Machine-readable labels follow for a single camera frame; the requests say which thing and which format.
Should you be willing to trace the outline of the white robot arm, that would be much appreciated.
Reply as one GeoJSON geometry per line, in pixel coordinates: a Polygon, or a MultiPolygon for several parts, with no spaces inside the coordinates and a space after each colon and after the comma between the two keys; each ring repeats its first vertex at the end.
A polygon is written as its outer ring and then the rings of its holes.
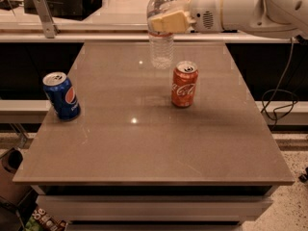
{"type": "Polygon", "coordinates": [[[162,33],[242,31],[288,39],[308,36],[308,0],[174,0],[148,18],[149,28],[162,33]]]}

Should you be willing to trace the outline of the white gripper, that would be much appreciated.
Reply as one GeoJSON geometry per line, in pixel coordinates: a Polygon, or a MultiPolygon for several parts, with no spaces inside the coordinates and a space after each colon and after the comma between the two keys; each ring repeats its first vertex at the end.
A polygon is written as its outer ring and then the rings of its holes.
{"type": "Polygon", "coordinates": [[[185,33],[191,26],[199,33],[223,31],[221,6],[223,0],[173,0],[160,6],[163,11],[149,18],[149,28],[160,33],[185,33]]]}

